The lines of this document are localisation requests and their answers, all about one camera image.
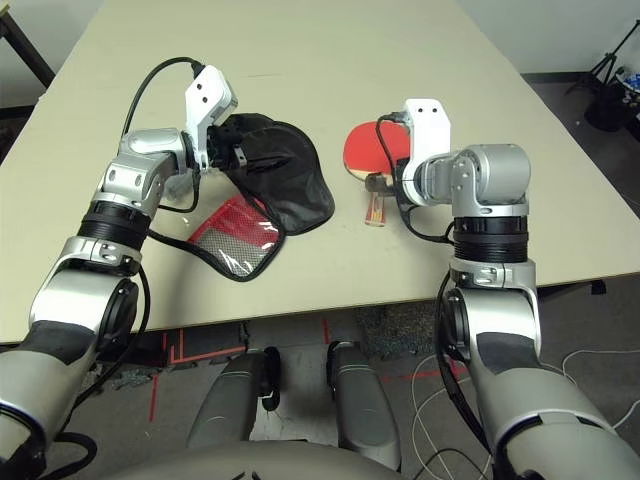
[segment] floor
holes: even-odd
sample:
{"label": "floor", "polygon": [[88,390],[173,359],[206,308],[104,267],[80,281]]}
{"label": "floor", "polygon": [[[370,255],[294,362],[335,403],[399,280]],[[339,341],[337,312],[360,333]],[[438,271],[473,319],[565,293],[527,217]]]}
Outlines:
{"label": "floor", "polygon": [[[607,176],[631,208],[640,215],[640,143],[625,130],[603,133],[591,128],[582,117],[589,102],[587,93],[564,96],[567,85],[539,84],[532,88],[562,120],[591,159]],[[639,348],[640,276],[607,280],[607,294],[593,296],[588,288],[545,300],[541,305],[543,360],[559,366],[562,358],[577,349],[627,350]],[[258,409],[253,440],[301,439],[336,444],[335,407],[324,381],[327,343],[334,339],[363,340],[359,310],[294,315],[247,322],[241,325],[205,327],[171,332],[162,341],[174,365],[162,371],[136,370],[118,383],[107,384],[101,395],[90,398],[74,414],[69,431],[91,435],[99,445],[96,460],[75,479],[97,478],[129,465],[164,457],[184,448],[200,402],[220,373],[225,356],[198,355],[190,349],[209,342],[210,349],[237,348],[242,338],[252,347],[275,345],[283,358],[284,379],[280,408],[267,414]],[[425,352],[394,350],[371,359],[396,416],[402,440],[402,473],[412,478],[419,471],[411,443],[413,406],[412,372]],[[567,370],[587,396],[611,421],[624,415],[640,398],[637,372],[640,354],[578,355]],[[438,392],[441,381],[433,360],[420,368],[415,382],[418,402]],[[460,378],[465,373],[461,369]],[[473,399],[470,382],[463,390]],[[455,447],[478,465],[486,454],[458,418],[446,395],[436,395],[423,410],[422,419],[437,448]],[[640,453],[640,411],[620,427],[619,434]],[[416,432],[416,447],[423,458],[432,447],[422,431]],[[49,455],[52,467],[76,459],[75,447],[55,445]],[[478,474],[461,457],[444,456],[450,475],[439,462],[432,469],[441,478],[475,479]]]}

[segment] tripod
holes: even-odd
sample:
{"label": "tripod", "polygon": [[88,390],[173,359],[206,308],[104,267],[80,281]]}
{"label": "tripod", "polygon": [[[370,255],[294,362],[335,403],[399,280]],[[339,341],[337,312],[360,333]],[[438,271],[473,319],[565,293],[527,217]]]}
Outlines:
{"label": "tripod", "polygon": [[[585,88],[588,88],[589,90],[593,90],[595,92],[598,92],[602,85],[607,85],[609,83],[609,80],[611,79],[611,72],[613,70],[613,67],[616,64],[616,62],[618,61],[618,55],[617,55],[618,54],[618,50],[620,50],[620,48],[627,42],[629,37],[631,37],[631,35],[633,35],[633,33],[638,28],[638,26],[640,26],[640,19],[636,20],[636,23],[633,25],[633,27],[631,27],[631,30],[629,30],[629,32],[625,35],[625,37],[618,44],[618,46],[613,50],[613,52],[606,53],[602,60],[600,60],[587,73],[581,75],[580,78],[578,79],[578,81],[576,83],[574,83],[573,85],[571,85],[567,89],[567,91],[564,92],[564,94],[568,95],[569,93],[571,93],[573,90],[575,90],[578,87],[585,87]],[[605,68],[607,69],[607,74],[605,75],[603,82],[600,83],[600,81],[598,80],[598,75],[600,75],[600,73]]]}

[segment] table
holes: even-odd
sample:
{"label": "table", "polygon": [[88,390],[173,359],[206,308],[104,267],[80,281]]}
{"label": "table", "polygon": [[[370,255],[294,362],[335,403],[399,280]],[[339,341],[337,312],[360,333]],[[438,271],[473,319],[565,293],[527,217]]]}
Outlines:
{"label": "table", "polygon": [[[336,212],[287,239],[246,284],[147,240],[150,328],[433,298],[451,247],[410,235],[390,203],[384,228],[365,226],[368,195],[342,166],[349,131],[408,97],[443,103],[455,148],[513,142],[527,151],[540,285],[640,271],[640,221],[455,1],[106,0],[0,168],[0,341],[27,332],[31,301],[77,231],[140,81],[179,55],[220,68],[238,112],[307,132]],[[182,127],[189,74],[176,66],[159,75],[134,128]],[[208,177],[189,225],[231,192],[220,175]],[[430,232],[450,221],[448,207],[420,213],[418,228]],[[154,228],[184,238],[186,223],[170,215],[159,212]]]}

